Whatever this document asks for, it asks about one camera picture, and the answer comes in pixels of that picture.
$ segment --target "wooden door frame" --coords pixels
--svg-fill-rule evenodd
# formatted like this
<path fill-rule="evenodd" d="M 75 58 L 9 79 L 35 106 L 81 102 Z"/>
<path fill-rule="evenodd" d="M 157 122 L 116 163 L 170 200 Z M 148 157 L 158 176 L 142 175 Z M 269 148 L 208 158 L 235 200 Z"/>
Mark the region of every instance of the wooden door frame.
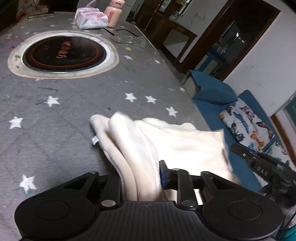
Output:
<path fill-rule="evenodd" d="M 198 63 L 206 55 L 208 50 L 219 39 L 220 35 L 226 29 L 226 27 L 233 21 L 233 17 L 236 14 L 235 7 L 239 0 L 228 0 L 220 12 L 216 15 L 214 20 L 210 23 L 204 33 L 200 36 L 196 44 L 190 50 L 182 63 L 176 61 L 174 66 L 181 73 L 187 73 L 190 69 L 195 69 Z M 229 65 L 229 67 L 219 76 L 218 79 L 224 81 L 225 78 L 233 71 L 233 69 L 239 64 L 239 62 L 247 55 L 257 41 L 262 37 L 271 23 L 280 13 L 280 10 L 264 2 L 266 7 L 273 10 L 273 15 L 269 18 L 265 27 L 259 32 L 255 39 L 247 45 L 246 48 L 239 54 L 239 56 Z"/>
<path fill-rule="evenodd" d="M 276 114 L 273 114 L 270 118 L 273 121 L 277 131 L 279 132 L 279 135 L 282 138 L 284 145 L 286 146 L 286 149 L 287 149 L 287 152 L 291 158 L 291 161 L 296 165 L 296 155 L 295 155 L 294 149 L 290 143 L 289 138 L 287 137 L 287 134 L 286 134 L 283 126 L 281 125 Z"/>

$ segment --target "blue sofa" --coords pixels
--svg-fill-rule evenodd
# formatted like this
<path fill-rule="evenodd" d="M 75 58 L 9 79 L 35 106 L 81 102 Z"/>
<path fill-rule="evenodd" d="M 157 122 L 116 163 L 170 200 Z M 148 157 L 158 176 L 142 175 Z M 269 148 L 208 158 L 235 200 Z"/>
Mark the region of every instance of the blue sofa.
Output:
<path fill-rule="evenodd" d="M 237 98 L 234 91 L 229 85 L 199 71 L 190 70 L 187 77 L 191 77 L 199 89 L 199 92 L 192 97 L 193 102 L 198 107 L 212 131 L 219 129 L 224 130 L 225 142 L 228 147 L 230 147 L 231 144 L 235 143 L 235 140 L 227 130 L 223 121 L 219 118 L 219 113 L 222 110 L 225 110 L 229 103 Z M 249 90 L 245 90 L 238 97 L 241 98 L 253 110 L 253 112 L 274 131 L 269 117 Z M 264 147 L 263 151 L 275 141 L 281 143 L 275 131 L 274 133 L 275 137 Z M 241 181 L 241 185 L 257 192 L 261 186 L 253 172 L 248 168 L 245 160 L 235 155 L 230 150 L 229 160 L 234 173 Z"/>

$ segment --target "butterfly pattern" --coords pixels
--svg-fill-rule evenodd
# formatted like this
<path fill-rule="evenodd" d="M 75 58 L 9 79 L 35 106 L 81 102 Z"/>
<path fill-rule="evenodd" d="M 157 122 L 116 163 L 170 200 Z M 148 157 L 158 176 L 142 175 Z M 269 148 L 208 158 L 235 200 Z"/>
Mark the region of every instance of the butterfly pattern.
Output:
<path fill-rule="evenodd" d="M 219 117 L 220 117 L 221 120 L 224 120 L 224 117 L 225 117 L 225 116 L 224 116 L 224 114 L 220 113 L 220 114 L 219 114 Z"/>
<path fill-rule="evenodd" d="M 232 115 L 231 110 L 232 110 L 232 107 L 230 105 L 227 106 L 226 111 L 228 112 L 229 115 Z"/>
<path fill-rule="evenodd" d="M 229 104 L 229 106 L 233 106 L 233 107 L 235 107 L 235 106 L 237 105 L 237 102 L 238 102 L 238 101 L 239 101 L 239 100 L 236 99 L 235 101 L 231 102 L 231 103 Z"/>
<path fill-rule="evenodd" d="M 286 150 L 278 143 L 276 142 L 276 146 L 277 147 L 280 147 L 281 148 L 281 152 L 284 154 L 284 155 L 288 155 L 288 153 L 286 152 Z"/>
<path fill-rule="evenodd" d="M 248 148 L 255 150 L 255 143 L 251 142 L 250 145 L 247 146 Z"/>
<path fill-rule="evenodd" d="M 249 134 L 249 125 L 247 124 L 247 122 L 244 120 L 244 118 L 242 117 L 241 114 L 236 113 L 235 111 L 233 112 L 235 117 L 238 118 L 240 120 L 240 122 L 242 123 L 242 125 L 244 126 L 244 128 L 246 129 L 246 132 Z"/>
<path fill-rule="evenodd" d="M 255 117 L 255 114 L 252 112 L 252 110 L 248 106 L 244 106 L 240 108 L 248 117 L 250 122 L 253 121 L 253 118 Z"/>
<path fill-rule="evenodd" d="M 268 131 L 269 140 L 271 140 L 274 137 L 274 132 L 263 121 L 256 122 L 256 125 L 265 128 Z"/>
<path fill-rule="evenodd" d="M 266 150 L 265 154 L 272 156 L 273 158 L 277 159 L 278 161 L 281 161 L 281 158 L 272 155 L 272 146 L 270 146 L 270 147 Z"/>
<path fill-rule="evenodd" d="M 253 131 L 253 133 L 251 134 L 251 138 L 257 142 L 258 149 L 261 150 L 262 147 L 264 146 L 264 140 L 258 137 L 258 132 Z"/>
<path fill-rule="evenodd" d="M 242 142 L 245 139 L 245 137 L 244 137 L 244 135 L 242 133 L 238 133 L 238 131 L 237 131 L 237 125 L 236 125 L 235 122 L 233 122 L 231 124 L 231 128 L 228 127 L 228 130 L 232 134 L 233 138 L 235 140 L 237 140 L 238 142 Z"/>

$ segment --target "butterfly print cushion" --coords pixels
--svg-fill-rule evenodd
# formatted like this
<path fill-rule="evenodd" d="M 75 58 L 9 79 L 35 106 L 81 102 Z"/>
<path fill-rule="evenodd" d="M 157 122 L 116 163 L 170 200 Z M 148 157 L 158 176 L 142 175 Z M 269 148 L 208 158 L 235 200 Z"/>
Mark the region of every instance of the butterfly print cushion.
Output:
<path fill-rule="evenodd" d="M 233 138 L 242 145 L 260 151 L 274 137 L 267 126 L 240 98 L 219 114 Z"/>

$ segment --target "white star pattern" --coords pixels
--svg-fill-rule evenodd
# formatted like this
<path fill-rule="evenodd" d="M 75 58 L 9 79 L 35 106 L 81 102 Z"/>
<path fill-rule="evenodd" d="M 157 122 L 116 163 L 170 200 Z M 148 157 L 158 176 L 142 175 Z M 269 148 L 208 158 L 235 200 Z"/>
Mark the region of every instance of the white star pattern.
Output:
<path fill-rule="evenodd" d="M 147 98 L 147 103 L 152 102 L 153 104 L 155 104 L 155 101 L 157 99 L 154 99 L 152 96 L 145 96 Z"/>
<path fill-rule="evenodd" d="M 59 102 L 57 102 L 59 98 L 56 97 L 56 98 L 53 98 L 51 95 L 48 96 L 48 100 L 47 101 L 44 101 L 45 104 L 48 104 L 49 107 L 52 107 L 53 104 L 60 104 Z"/>
<path fill-rule="evenodd" d="M 13 129 L 15 127 L 22 128 L 22 126 L 20 125 L 22 120 L 23 120 L 23 118 L 17 118 L 15 116 L 12 120 L 9 121 L 11 123 L 9 129 Z"/>
<path fill-rule="evenodd" d="M 133 60 L 133 58 L 130 57 L 130 56 L 128 56 L 128 55 L 125 55 L 124 57 L 126 57 L 126 59 L 131 59 L 131 60 Z"/>
<path fill-rule="evenodd" d="M 97 136 L 94 136 L 92 139 L 91 139 L 93 145 L 95 145 L 97 142 L 99 142 L 99 139 Z"/>
<path fill-rule="evenodd" d="M 170 108 L 166 108 L 166 110 L 168 111 L 168 115 L 172 115 L 174 117 L 177 117 L 176 114 L 178 113 L 178 111 L 175 111 L 172 106 Z"/>
<path fill-rule="evenodd" d="M 126 95 L 126 100 L 130 100 L 132 103 L 133 103 L 133 101 L 134 100 L 136 100 L 137 98 L 133 95 L 133 93 L 129 93 L 129 94 L 127 94 L 127 93 L 125 93 L 125 95 Z"/>
<path fill-rule="evenodd" d="M 28 194 L 29 189 L 37 189 L 33 184 L 33 181 L 34 176 L 27 178 L 24 174 L 22 175 L 22 182 L 20 183 L 20 187 L 24 188 L 25 194 Z"/>

